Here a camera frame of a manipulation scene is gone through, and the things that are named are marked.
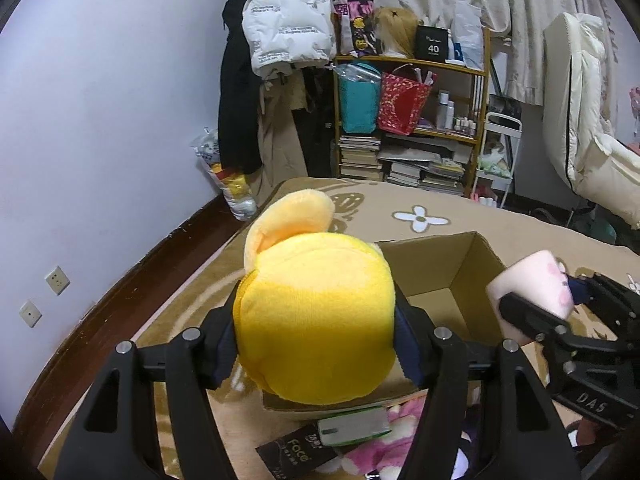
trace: screw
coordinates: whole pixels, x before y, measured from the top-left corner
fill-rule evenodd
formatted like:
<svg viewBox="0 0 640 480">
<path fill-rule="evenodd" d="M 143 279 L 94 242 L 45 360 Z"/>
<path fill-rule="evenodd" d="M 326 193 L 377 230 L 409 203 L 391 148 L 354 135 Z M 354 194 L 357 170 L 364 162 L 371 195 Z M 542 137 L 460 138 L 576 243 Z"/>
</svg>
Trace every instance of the screw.
<svg viewBox="0 0 640 480">
<path fill-rule="evenodd" d="M 565 374 L 572 374 L 575 372 L 575 363 L 573 361 L 567 361 L 562 365 L 562 370 Z"/>
<path fill-rule="evenodd" d="M 131 341 L 121 341 L 116 345 L 116 352 L 118 354 L 126 354 L 133 348 L 133 343 Z"/>
<path fill-rule="evenodd" d="M 199 328 L 188 328 L 184 332 L 182 332 L 182 339 L 185 341 L 196 341 L 197 338 L 200 337 L 200 329 Z"/>
<path fill-rule="evenodd" d="M 517 352 L 520 345 L 516 343 L 513 339 L 505 339 L 502 342 L 502 348 L 504 348 L 507 352 Z"/>
<path fill-rule="evenodd" d="M 446 341 L 453 334 L 451 333 L 451 330 L 449 330 L 446 326 L 439 326 L 437 327 L 436 330 L 433 331 L 433 335 L 436 336 L 438 339 L 442 339 L 443 341 Z"/>
</svg>

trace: hanging clothes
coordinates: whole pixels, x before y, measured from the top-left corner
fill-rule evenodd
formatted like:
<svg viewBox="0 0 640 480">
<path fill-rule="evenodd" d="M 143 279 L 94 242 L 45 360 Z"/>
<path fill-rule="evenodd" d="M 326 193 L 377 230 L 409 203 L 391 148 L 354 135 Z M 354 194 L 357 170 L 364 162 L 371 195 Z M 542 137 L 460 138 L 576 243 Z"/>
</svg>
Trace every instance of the hanging clothes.
<svg viewBox="0 0 640 480">
<path fill-rule="evenodd" d="M 278 184 L 297 176 L 307 176 L 286 85 L 274 80 L 263 88 L 262 113 L 258 117 L 258 145 L 263 166 L 247 176 L 258 206 L 271 196 Z"/>
<path fill-rule="evenodd" d="M 254 72 L 290 75 L 292 65 L 324 66 L 335 57 L 331 0 L 247 0 L 242 28 Z"/>
<path fill-rule="evenodd" d="M 218 139 L 222 167 L 249 174 L 262 165 L 258 147 L 261 79 L 251 69 L 249 45 L 242 30 L 245 2 L 227 0 L 222 11 L 229 35 L 220 68 Z"/>
</svg>

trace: white metal rack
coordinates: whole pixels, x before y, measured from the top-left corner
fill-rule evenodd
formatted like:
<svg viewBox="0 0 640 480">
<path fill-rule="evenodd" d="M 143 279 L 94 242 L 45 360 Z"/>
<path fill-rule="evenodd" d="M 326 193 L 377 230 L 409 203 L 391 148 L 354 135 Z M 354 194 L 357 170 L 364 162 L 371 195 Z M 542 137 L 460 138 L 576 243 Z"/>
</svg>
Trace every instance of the white metal rack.
<svg viewBox="0 0 640 480">
<path fill-rule="evenodd" d="M 508 128 L 492 122 L 492 119 L 502 119 L 513 123 L 516 128 Z M 522 122 L 507 115 L 489 112 L 484 122 L 484 131 L 482 133 L 482 145 L 478 153 L 478 169 L 472 188 L 472 194 L 476 192 L 478 187 L 478 179 L 486 179 L 491 181 L 491 189 L 503 192 L 502 200 L 500 200 L 500 208 L 503 208 L 504 201 L 507 199 L 511 183 L 513 182 L 513 174 L 515 172 L 516 162 L 518 160 L 518 150 L 520 148 L 520 137 L 522 135 Z M 502 170 L 502 174 L 492 168 L 487 168 L 482 163 L 482 156 L 485 155 L 487 139 L 499 139 L 504 147 L 504 158 L 507 170 Z"/>
</svg>

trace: red gift bag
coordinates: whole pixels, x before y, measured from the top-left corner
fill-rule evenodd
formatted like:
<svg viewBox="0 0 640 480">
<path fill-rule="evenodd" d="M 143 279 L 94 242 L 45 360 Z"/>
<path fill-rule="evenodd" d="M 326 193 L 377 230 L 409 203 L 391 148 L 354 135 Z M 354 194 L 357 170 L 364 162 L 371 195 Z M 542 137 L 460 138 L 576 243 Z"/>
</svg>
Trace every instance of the red gift bag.
<svg viewBox="0 0 640 480">
<path fill-rule="evenodd" d="M 395 74 L 405 66 L 411 64 L 399 66 L 391 74 L 383 74 L 378 110 L 378 127 L 400 135 L 413 132 L 431 91 L 429 85 Z"/>
</svg>

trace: teal bag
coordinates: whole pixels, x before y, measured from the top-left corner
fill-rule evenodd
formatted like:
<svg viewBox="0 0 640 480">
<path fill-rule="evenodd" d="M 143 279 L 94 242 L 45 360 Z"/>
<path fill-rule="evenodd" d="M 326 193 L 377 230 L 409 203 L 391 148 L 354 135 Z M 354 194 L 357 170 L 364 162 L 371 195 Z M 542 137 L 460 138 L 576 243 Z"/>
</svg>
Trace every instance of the teal bag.
<svg viewBox="0 0 640 480">
<path fill-rule="evenodd" d="M 366 63 L 357 65 L 380 74 Z M 377 125 L 380 104 L 380 83 L 350 81 L 338 76 L 340 91 L 340 118 L 347 134 L 370 134 Z"/>
</svg>

